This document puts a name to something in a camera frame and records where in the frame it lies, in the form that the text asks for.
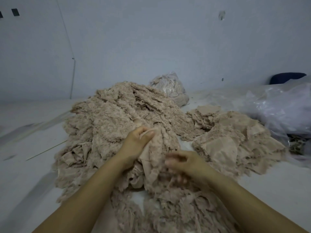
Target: fabric pile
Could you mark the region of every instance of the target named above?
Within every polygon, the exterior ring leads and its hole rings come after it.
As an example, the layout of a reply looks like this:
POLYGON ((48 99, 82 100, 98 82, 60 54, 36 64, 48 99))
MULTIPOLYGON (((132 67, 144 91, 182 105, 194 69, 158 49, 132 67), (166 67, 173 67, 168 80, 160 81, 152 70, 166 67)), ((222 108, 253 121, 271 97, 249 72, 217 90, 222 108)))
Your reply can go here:
POLYGON ((286 151, 264 126, 246 115, 221 112, 210 105, 184 114, 162 92, 131 82, 98 90, 71 111, 76 115, 64 125, 67 146, 55 156, 56 186, 64 188, 59 202, 114 156, 130 131, 139 125, 156 130, 143 157, 122 176, 111 195, 116 232, 239 232, 212 192, 202 192, 192 183, 178 186, 165 168, 164 154, 180 149, 178 136, 193 141, 193 148, 212 167, 235 179, 250 170, 264 173, 286 151), (144 214, 131 201, 133 188, 141 187, 149 194, 144 214))

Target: person's right hand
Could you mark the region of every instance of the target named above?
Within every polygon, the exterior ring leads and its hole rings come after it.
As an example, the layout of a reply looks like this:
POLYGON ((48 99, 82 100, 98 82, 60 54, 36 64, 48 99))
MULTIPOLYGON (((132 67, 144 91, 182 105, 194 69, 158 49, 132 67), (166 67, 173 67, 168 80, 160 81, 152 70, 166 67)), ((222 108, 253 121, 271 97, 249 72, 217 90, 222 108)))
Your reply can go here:
POLYGON ((198 184, 201 184, 208 182, 210 175, 215 172, 215 170, 194 151, 178 150, 174 153, 167 153, 165 165, 172 171, 177 172, 178 182, 184 184, 187 182, 184 175, 192 178, 198 184))

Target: white wall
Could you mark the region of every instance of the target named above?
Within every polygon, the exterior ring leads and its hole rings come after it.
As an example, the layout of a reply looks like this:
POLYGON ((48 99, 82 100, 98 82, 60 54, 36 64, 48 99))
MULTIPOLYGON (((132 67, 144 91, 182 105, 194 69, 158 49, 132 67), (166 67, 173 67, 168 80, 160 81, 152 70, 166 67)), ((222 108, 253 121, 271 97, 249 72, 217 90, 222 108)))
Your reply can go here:
POLYGON ((118 81, 148 83, 172 70, 188 90, 264 84, 281 72, 311 73, 311 0, 59 4, 76 58, 74 97, 118 81))
POLYGON ((73 56, 57 1, 0 0, 0 11, 0 103, 69 98, 73 56))

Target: stack of fabric pieces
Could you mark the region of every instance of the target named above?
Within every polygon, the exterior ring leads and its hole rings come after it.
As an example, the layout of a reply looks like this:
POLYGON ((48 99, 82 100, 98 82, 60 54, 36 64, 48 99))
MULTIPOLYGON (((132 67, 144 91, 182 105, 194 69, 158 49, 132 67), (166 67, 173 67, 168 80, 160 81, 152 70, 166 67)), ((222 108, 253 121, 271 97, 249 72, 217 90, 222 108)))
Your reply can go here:
POLYGON ((76 115, 64 125, 69 134, 67 146, 55 156, 56 186, 64 188, 59 202, 114 156, 130 131, 139 125, 157 131, 144 158, 122 176, 111 195, 116 232, 239 232, 212 192, 202 192, 192 183, 178 186, 165 168, 164 154, 180 149, 178 136, 193 141, 200 156, 234 179, 251 170, 264 173, 286 151, 264 126, 246 115, 210 105, 184 114, 163 93, 131 82, 98 90, 95 96, 74 104, 71 112, 76 115), (149 194, 144 214, 130 200, 132 189, 141 187, 149 194))

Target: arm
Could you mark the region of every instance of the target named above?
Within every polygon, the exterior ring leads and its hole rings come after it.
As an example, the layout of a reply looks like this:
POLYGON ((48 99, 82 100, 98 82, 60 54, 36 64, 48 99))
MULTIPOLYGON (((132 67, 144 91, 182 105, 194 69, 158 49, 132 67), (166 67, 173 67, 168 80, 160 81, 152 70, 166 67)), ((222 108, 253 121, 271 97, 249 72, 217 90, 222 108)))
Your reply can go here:
POLYGON ((183 176, 185 174, 193 178, 203 189, 210 187, 248 233, 307 232, 260 201, 234 180, 214 170, 196 152, 169 153, 165 164, 180 173, 179 182, 186 182, 183 176))
POLYGON ((119 152, 108 160, 73 196, 63 203, 33 233, 88 233, 102 211, 122 172, 133 166, 154 132, 148 128, 130 132, 119 152))

